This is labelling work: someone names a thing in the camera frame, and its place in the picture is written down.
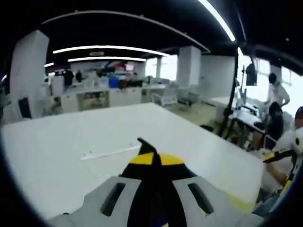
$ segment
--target curved light strip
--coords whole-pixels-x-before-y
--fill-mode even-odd
[[[44,67],[48,67],[48,66],[52,66],[52,65],[53,65],[53,62],[52,62],[52,63],[45,64]]]
[[[1,83],[6,79],[7,75],[4,75],[4,77],[1,80]]]
[[[137,18],[137,19],[141,19],[141,20],[145,20],[145,21],[148,21],[148,22],[151,22],[151,23],[154,23],[154,24],[157,24],[159,26],[162,26],[164,28],[167,28],[173,32],[176,32],[178,33],[179,35],[189,39],[190,41],[194,42],[195,44],[197,44],[198,46],[200,47],[203,47],[204,49],[206,49],[206,52],[205,53],[210,53],[210,50],[208,48],[206,48],[205,46],[203,46],[201,43],[199,43],[197,40],[193,39],[192,37],[189,37],[187,34],[183,33],[183,32],[180,32],[176,29],[174,29],[173,27],[170,27],[166,24],[163,24],[159,21],[156,21],[156,20],[152,20],[152,19],[149,19],[149,18],[146,18],[146,17],[142,17],[142,16],[138,16],[138,15],[134,15],[134,14],[130,14],[130,13],[123,13],[123,12],[117,12],[117,11],[109,11],[109,10],[88,10],[88,11],[78,11],[78,12],[73,12],[73,13],[68,13],[68,14],[63,14],[63,15],[60,15],[60,16],[57,16],[57,17],[54,17],[52,19],[49,19],[49,20],[46,20],[44,22],[42,22],[41,24],[46,24],[48,22],[51,22],[53,20],[57,20],[57,19],[60,19],[60,18],[63,18],[63,17],[68,17],[68,16],[73,16],[73,15],[79,15],[79,14],[89,14],[89,13],[104,13],[104,14],[114,14],[114,15],[121,15],[121,16],[127,16],[127,17],[133,17],[133,18]]]
[[[168,57],[170,56],[167,53],[161,53],[158,51],[151,51],[151,50],[146,50],[142,48],[136,48],[136,47],[129,47],[129,46],[76,46],[76,47],[71,47],[71,48],[65,48],[57,51],[53,51],[53,53],[62,53],[66,51],[75,51],[75,50],[86,50],[86,49],[120,49],[120,50],[131,50],[131,51],[141,51],[141,52],[146,52],[146,53],[153,53],[161,56]]]
[[[227,26],[226,22],[223,20],[222,16],[216,11],[216,9],[207,0],[198,0],[219,22],[221,27],[224,29],[228,37],[232,42],[236,40],[230,28]]]
[[[86,60],[128,60],[128,61],[146,61],[144,58],[128,58],[128,57],[87,57],[87,58],[73,58],[71,61],[86,61]]]

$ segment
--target monitor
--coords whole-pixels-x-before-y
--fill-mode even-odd
[[[128,72],[134,71],[134,65],[133,64],[126,64],[125,65],[125,71],[128,71]]]

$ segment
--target office chair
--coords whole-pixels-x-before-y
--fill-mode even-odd
[[[156,94],[156,93],[152,93],[151,101],[162,107],[168,107],[168,106],[178,103],[177,87],[178,87],[177,84],[171,83],[164,89],[162,96],[160,96],[159,94]]]
[[[199,86],[191,84],[189,88],[180,88],[178,90],[178,102],[191,107],[192,104],[198,103],[201,100]]]

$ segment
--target white desk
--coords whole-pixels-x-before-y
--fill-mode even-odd
[[[261,119],[251,113],[249,113],[248,110],[245,110],[244,107],[242,107],[239,110],[234,110],[233,114],[229,116],[229,119],[236,119],[237,121],[242,122],[243,124],[253,128],[254,130],[257,130],[261,133],[265,133],[265,130],[260,130],[259,128],[255,127],[255,122],[262,122]]]
[[[262,160],[152,103],[19,122],[5,125],[1,134],[13,175],[44,218],[75,211],[87,193],[122,173],[138,154],[138,137],[183,159],[190,170],[245,202],[246,210],[261,185]]]
[[[105,92],[109,107],[140,104],[142,102],[142,91],[147,91],[147,96],[151,96],[154,90],[163,90],[164,84],[153,84],[144,87],[128,87],[126,89],[108,88],[94,86],[85,87],[83,84],[67,88],[61,96],[62,110],[64,113],[78,112],[80,110],[79,94]]]
[[[208,100],[208,102],[210,104],[213,104],[216,106],[216,115],[214,117],[214,120],[216,122],[219,122],[221,123],[224,119],[224,109],[228,106],[228,103],[229,103],[229,100],[230,100],[230,97],[227,96],[227,97],[216,97],[216,98],[212,98],[210,100]],[[237,106],[237,98],[235,97],[232,101],[232,110],[235,109]],[[254,105],[246,102],[245,106],[247,106],[248,108],[250,109],[255,109],[254,108]]]
[[[228,106],[230,100],[230,96],[227,97],[216,97],[209,100],[210,104],[213,104],[215,106],[221,106],[226,108]],[[232,108],[236,108],[237,104],[237,98],[235,97],[232,101]]]

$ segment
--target column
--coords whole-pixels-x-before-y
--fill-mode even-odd
[[[177,83],[180,87],[199,84],[201,51],[194,46],[182,47],[179,50]]]
[[[16,121],[22,119],[18,100],[27,97],[32,118],[41,117],[39,92],[44,83],[49,38],[36,30],[16,44],[10,71],[10,97]]]
[[[160,78],[160,72],[161,72],[161,59],[162,59],[162,58],[157,58],[156,78]]]

